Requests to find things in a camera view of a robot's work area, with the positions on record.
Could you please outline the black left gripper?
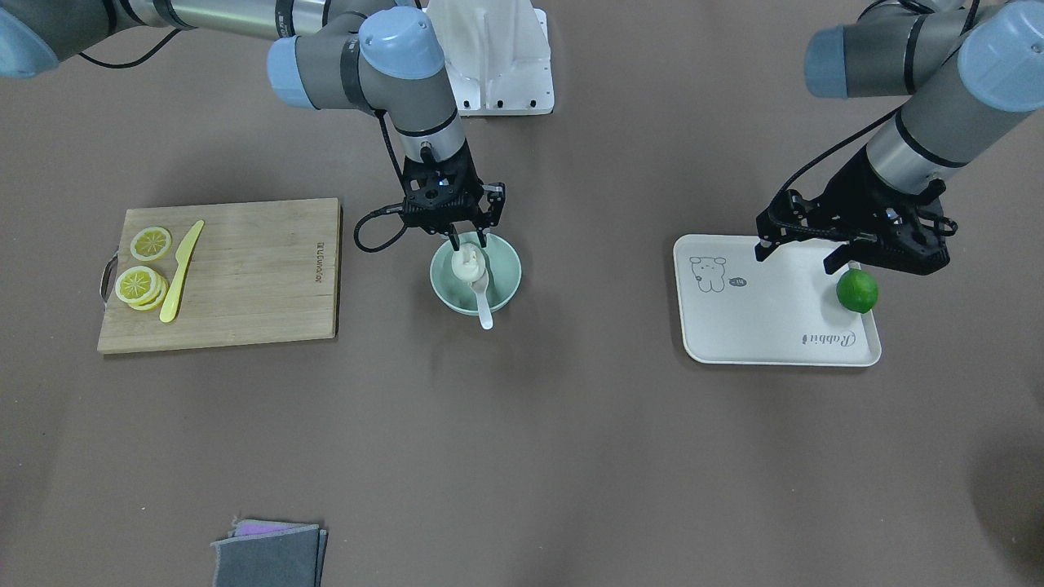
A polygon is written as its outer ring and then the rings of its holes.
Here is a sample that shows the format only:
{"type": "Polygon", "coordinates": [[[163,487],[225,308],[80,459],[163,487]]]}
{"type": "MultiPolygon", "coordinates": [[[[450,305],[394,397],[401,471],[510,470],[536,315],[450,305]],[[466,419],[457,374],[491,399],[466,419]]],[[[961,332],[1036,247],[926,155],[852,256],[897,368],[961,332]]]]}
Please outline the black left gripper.
{"type": "Polygon", "coordinates": [[[823,260],[825,274],[849,263],[925,276],[950,263],[947,237],[958,226],[944,216],[942,179],[932,179],[916,196],[895,190],[873,171],[862,148],[828,182],[817,198],[797,190],[779,191],[756,218],[761,242],[758,261],[781,245],[808,239],[840,244],[823,260]]]}

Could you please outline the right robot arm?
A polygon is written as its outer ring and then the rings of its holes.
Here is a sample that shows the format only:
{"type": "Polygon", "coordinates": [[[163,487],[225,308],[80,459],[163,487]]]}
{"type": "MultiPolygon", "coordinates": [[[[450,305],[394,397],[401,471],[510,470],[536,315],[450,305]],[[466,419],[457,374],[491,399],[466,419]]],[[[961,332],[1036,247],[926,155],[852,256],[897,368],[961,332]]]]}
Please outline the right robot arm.
{"type": "Polygon", "coordinates": [[[460,248],[459,222],[478,244],[499,224],[503,183],[478,178],[446,60],[425,11],[408,1],[4,1],[2,75],[31,78],[135,26],[212,29],[272,41],[272,92],[310,110],[358,110],[394,127],[404,227],[460,248]]]}

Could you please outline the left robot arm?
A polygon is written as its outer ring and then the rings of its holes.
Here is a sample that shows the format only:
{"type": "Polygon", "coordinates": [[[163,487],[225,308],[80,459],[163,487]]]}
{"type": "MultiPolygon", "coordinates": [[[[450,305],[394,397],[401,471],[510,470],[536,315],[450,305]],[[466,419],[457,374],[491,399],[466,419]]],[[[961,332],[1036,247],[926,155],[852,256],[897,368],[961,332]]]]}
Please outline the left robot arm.
{"type": "Polygon", "coordinates": [[[940,203],[948,179],[1042,108],[1042,16],[1040,1],[875,1],[857,22],[817,31],[804,57],[810,93],[905,103],[865,127],[867,145],[818,197],[784,183],[757,216],[757,260],[824,239],[838,244],[828,274],[946,267],[956,232],[940,203]]]}

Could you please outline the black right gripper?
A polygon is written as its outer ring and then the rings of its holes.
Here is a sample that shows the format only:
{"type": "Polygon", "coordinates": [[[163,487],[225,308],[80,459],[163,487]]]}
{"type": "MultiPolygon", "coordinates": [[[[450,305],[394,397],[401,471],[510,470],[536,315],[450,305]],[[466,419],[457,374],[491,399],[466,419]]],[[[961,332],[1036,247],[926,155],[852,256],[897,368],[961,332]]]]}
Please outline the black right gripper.
{"type": "Polygon", "coordinates": [[[506,185],[482,183],[469,144],[464,143],[458,152],[440,162],[433,157],[421,162],[406,157],[401,182],[404,199],[400,217],[405,226],[455,237],[453,224],[474,224],[480,246],[488,246],[487,231],[500,222],[506,185]]]}

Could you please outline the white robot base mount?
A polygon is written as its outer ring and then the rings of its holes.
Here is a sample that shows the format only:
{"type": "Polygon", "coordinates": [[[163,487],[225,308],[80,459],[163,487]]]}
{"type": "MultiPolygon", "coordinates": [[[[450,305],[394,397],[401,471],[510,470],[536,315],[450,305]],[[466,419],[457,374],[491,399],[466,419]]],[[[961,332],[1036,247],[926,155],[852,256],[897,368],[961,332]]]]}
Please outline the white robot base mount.
{"type": "Polygon", "coordinates": [[[553,112],[555,89],[546,11],[529,1],[429,1],[462,117],[553,112]]]}

